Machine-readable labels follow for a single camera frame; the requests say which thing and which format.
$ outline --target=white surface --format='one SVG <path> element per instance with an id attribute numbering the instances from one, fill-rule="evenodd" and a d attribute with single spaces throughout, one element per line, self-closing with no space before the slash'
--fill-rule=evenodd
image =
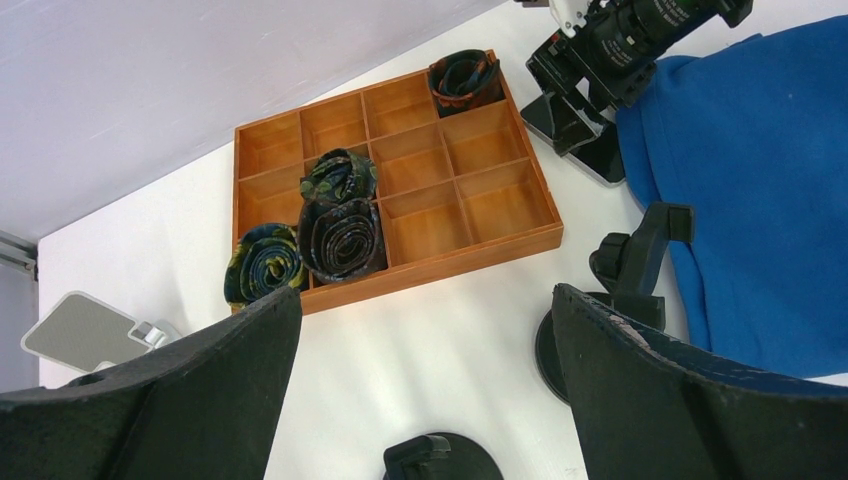
<path id="1" fill-rule="evenodd" d="M 759 2 L 736 31 L 710 22 L 675 50 L 705 54 L 760 29 L 827 15 L 815 11 L 826 2 L 808 2 L 800 13 L 812 17 L 793 18 L 789 3 Z M 526 105 L 538 89 L 524 62 L 555 28 L 546 9 L 505 4 L 330 94 L 462 48 L 493 48 L 516 102 Z M 571 412 L 539 378 L 533 338 L 554 284 L 599 290 L 589 254 L 607 233 L 635 229 L 641 212 L 626 186 L 601 187 L 535 138 L 533 146 L 565 223 L 562 247 L 305 317 L 267 478 L 376 479 L 386 447 L 443 429 L 480 442 L 505 478 L 585 478 Z M 42 311 L 78 289 L 185 333 L 226 317 L 232 169 L 227 145 L 45 238 Z M 667 298 L 669 333 L 685 337 L 667 267 L 656 291 Z M 41 364 L 44 385 L 73 376 Z"/>
<path id="2" fill-rule="evenodd" d="M 505 0 L 0 0 L 0 230 L 39 239 Z"/>

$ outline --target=tray compartment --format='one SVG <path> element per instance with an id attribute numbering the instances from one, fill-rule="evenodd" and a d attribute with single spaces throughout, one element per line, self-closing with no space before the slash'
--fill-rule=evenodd
<path id="1" fill-rule="evenodd" d="M 365 112 L 371 138 L 378 138 L 436 121 L 427 75 L 365 90 Z"/>
<path id="2" fill-rule="evenodd" d="M 278 168 L 242 180 L 238 185 L 238 228 L 241 238 L 248 230 L 262 223 L 297 225 L 303 198 L 300 178 L 303 164 Z"/>
<path id="3" fill-rule="evenodd" d="M 381 192 L 388 195 L 428 187 L 451 178 L 438 127 L 428 125 L 371 143 Z"/>
<path id="4" fill-rule="evenodd" d="M 475 243 L 554 223 L 529 160 L 457 179 Z"/>
<path id="5" fill-rule="evenodd" d="M 303 160 L 297 113 L 278 115 L 238 131 L 239 178 Z"/>
<path id="6" fill-rule="evenodd" d="M 300 120 L 306 158 L 320 157 L 334 148 L 345 148 L 367 140 L 359 94 L 308 106 L 300 112 Z"/>
<path id="7" fill-rule="evenodd" d="M 381 204 L 394 266 L 471 244 L 452 182 L 391 197 Z"/>
<path id="8" fill-rule="evenodd" d="M 440 124 L 456 175 L 527 157 L 506 100 L 452 115 Z"/>

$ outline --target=dark floral tie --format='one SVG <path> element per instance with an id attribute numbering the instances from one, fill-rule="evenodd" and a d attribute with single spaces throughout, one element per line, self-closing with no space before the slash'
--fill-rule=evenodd
<path id="1" fill-rule="evenodd" d="M 440 117 L 448 117 L 504 99 L 494 63 L 482 50 L 463 50 L 430 65 L 430 91 Z"/>
<path id="2" fill-rule="evenodd" d="M 368 199 L 306 204 L 297 243 L 303 263 L 322 283 L 353 280 L 387 266 L 380 214 Z"/>
<path id="3" fill-rule="evenodd" d="M 295 242 L 294 229 L 282 223 L 266 223 L 247 232 L 224 275 L 227 303 L 241 308 L 280 287 L 306 289 L 308 276 Z"/>
<path id="4" fill-rule="evenodd" d="M 374 162 L 341 148 L 321 156 L 312 172 L 300 180 L 300 194 L 307 202 L 344 203 L 354 198 L 371 199 L 376 190 Z"/>

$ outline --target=metal bracket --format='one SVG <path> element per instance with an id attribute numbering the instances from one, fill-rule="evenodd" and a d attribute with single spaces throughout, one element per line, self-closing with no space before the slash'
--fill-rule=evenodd
<path id="1" fill-rule="evenodd" d="M 653 296 L 668 242 L 692 243 L 695 210 L 653 203 L 632 235 L 610 233 L 589 257 L 595 278 L 609 292 L 600 300 L 649 327 L 665 329 L 665 299 Z"/>
<path id="2" fill-rule="evenodd" d="M 130 332 L 130 336 L 146 343 L 150 347 L 162 348 L 169 343 L 173 343 L 181 338 L 170 323 L 160 320 L 155 325 L 149 322 L 141 322 Z"/>
<path id="3" fill-rule="evenodd" d="M 528 108 L 522 110 L 525 122 L 539 132 L 550 129 L 551 145 L 557 155 L 566 153 L 597 139 L 609 125 L 600 112 L 577 90 L 584 75 L 569 57 L 569 46 L 561 31 L 554 33 L 527 60 L 527 69 L 542 89 L 537 99 L 547 118 L 540 121 Z"/>
<path id="4" fill-rule="evenodd" d="M 38 247 L 10 233 L 0 231 L 0 264 L 29 274 L 38 281 Z"/>

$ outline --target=white wall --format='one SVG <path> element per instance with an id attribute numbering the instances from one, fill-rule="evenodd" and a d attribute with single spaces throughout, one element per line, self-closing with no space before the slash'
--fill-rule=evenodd
<path id="1" fill-rule="evenodd" d="M 36 284 L 0 265 L 0 393 L 38 386 L 38 357 L 21 350 L 21 337 L 38 319 Z"/>
<path id="2" fill-rule="evenodd" d="M 503 1 L 0 0 L 0 230 L 39 239 Z"/>

